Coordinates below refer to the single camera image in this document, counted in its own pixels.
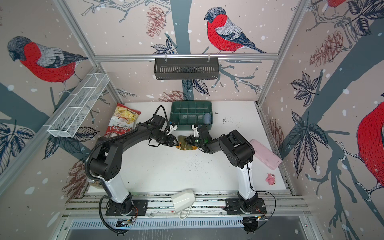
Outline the olive yellow sock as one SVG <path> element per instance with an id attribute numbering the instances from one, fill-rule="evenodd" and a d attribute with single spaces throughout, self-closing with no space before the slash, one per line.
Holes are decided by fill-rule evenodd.
<path id="1" fill-rule="evenodd" d="M 187 144 L 186 136 L 178 136 L 178 142 L 179 142 L 179 145 L 176 146 L 176 148 L 181 150 L 181 151 L 189 151 L 189 150 L 194 151 L 194 150 L 198 149 L 195 146 L 191 146 L 191 145 Z"/>

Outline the green compartment tray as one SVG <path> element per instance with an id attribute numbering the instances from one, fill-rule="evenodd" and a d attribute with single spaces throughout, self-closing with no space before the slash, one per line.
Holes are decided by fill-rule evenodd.
<path id="1" fill-rule="evenodd" d="M 212 124 L 204 124 L 204 114 L 212 115 Z M 172 103 L 169 121 L 178 126 L 177 131 L 191 131 L 192 125 L 206 126 L 211 130 L 214 123 L 213 108 L 210 101 L 175 101 Z"/>

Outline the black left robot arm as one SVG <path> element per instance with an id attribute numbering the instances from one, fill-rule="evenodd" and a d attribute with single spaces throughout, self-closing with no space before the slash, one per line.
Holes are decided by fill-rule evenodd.
<path id="1" fill-rule="evenodd" d="M 144 122 L 134 130 L 113 138 L 101 137 L 85 160 L 85 172 L 89 179 L 99 182 L 107 193 L 109 203 L 121 215 L 128 215 L 134 208 L 132 195 L 120 176 L 123 153 L 142 141 L 154 140 L 158 145 L 176 147 L 174 135 L 162 130 L 163 123 Z"/>

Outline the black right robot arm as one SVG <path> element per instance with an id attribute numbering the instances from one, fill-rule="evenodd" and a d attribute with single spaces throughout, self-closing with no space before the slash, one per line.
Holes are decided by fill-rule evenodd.
<path id="1" fill-rule="evenodd" d="M 229 162 L 238 170 L 239 205 L 243 212 L 250 213 L 259 199 L 253 187 L 251 175 L 255 150 L 237 130 L 213 139 L 205 126 L 198 127 L 194 134 L 185 138 L 186 144 L 197 147 L 206 154 L 223 152 Z"/>

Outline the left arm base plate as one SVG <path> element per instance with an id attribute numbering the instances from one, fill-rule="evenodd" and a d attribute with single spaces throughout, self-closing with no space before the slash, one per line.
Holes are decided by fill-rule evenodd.
<path id="1" fill-rule="evenodd" d="M 128 200 L 119 204 L 109 200 L 107 203 L 106 216 L 145 216 L 148 202 L 148 200 Z"/>

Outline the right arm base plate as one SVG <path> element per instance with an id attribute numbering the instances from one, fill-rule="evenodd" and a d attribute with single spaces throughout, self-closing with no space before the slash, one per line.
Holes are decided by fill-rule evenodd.
<path id="1" fill-rule="evenodd" d="M 266 215 L 266 205 L 263 199 L 256 201 L 243 201 L 240 199 L 226 199 L 223 208 L 228 215 Z"/>

